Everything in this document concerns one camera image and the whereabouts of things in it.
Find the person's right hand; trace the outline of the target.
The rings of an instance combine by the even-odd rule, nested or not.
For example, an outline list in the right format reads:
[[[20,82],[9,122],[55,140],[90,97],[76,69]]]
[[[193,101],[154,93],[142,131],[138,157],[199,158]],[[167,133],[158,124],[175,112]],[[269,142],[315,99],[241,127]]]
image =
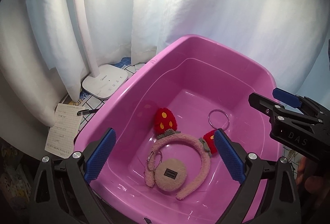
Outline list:
[[[296,176],[302,215],[309,218],[329,215],[329,174],[321,176],[319,165],[306,157],[300,159]]]

